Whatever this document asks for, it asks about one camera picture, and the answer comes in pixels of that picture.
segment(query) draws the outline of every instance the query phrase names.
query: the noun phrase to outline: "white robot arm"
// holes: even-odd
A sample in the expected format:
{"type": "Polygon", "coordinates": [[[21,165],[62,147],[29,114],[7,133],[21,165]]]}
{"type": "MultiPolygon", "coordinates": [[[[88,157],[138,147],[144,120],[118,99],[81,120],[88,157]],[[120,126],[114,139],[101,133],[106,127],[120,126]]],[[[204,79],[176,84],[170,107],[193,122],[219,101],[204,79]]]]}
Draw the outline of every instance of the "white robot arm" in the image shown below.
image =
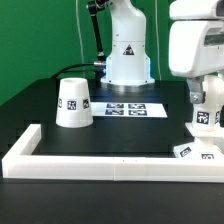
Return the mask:
{"type": "Polygon", "coordinates": [[[170,70],[188,79],[191,102],[203,103],[203,76],[224,69],[224,1],[177,0],[170,17],[181,20],[170,30],[170,70]]]}
{"type": "Polygon", "coordinates": [[[130,0],[101,0],[111,12],[112,52],[106,60],[102,85],[118,91],[135,92],[154,83],[150,59],[145,53],[146,18],[130,0]]]}
{"type": "Polygon", "coordinates": [[[187,78],[194,105],[193,121],[186,125],[195,141],[175,147],[175,155],[223,157],[214,141],[224,136],[219,123],[224,105],[224,1],[177,0],[170,17],[180,21],[170,30],[169,67],[174,76],[187,78]],[[221,78],[209,75],[214,72],[221,78]]]}

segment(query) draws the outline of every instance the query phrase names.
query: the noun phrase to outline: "black tabletop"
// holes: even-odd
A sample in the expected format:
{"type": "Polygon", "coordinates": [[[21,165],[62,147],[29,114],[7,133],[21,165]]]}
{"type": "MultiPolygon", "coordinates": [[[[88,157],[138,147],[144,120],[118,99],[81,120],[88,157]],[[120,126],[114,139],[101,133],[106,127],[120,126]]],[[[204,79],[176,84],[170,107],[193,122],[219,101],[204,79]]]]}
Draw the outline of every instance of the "black tabletop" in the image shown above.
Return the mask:
{"type": "MultiPolygon", "coordinates": [[[[0,107],[3,157],[31,123],[42,126],[34,154],[173,157],[192,141],[185,82],[157,82],[142,93],[97,88],[92,102],[161,103],[168,118],[94,117],[92,125],[55,124],[58,81],[34,82],[0,107]]],[[[217,183],[0,179],[1,223],[223,223],[224,187],[217,183]]]]}

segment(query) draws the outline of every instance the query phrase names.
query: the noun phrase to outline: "upside-down cup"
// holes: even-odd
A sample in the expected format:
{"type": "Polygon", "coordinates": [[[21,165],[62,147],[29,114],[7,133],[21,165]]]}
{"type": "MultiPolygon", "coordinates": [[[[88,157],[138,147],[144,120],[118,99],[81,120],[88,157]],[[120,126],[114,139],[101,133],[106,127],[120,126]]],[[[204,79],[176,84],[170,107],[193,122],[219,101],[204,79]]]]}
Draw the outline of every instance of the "upside-down cup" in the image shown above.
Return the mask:
{"type": "Polygon", "coordinates": [[[80,128],[93,123],[89,88],[84,78],[65,78],[60,81],[56,124],[80,128]]]}

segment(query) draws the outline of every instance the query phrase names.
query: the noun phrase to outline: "green wall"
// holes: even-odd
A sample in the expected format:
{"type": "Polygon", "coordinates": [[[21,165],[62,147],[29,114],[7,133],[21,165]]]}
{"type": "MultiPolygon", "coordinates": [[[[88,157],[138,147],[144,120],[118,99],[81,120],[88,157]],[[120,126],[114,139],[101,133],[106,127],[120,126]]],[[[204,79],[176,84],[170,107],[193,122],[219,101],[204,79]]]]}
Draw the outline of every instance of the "green wall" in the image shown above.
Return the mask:
{"type": "MultiPolygon", "coordinates": [[[[80,23],[85,61],[96,60],[88,0],[80,0],[80,23]]],[[[160,69],[163,80],[175,80],[168,68],[168,18],[171,0],[158,0],[160,69]]],[[[155,0],[132,0],[147,17],[146,52],[152,76],[159,79],[155,26],[155,0]]],[[[0,1],[0,105],[37,79],[48,78],[68,65],[81,62],[75,0],[0,1]]],[[[105,53],[111,51],[109,10],[98,15],[105,53]]]]}

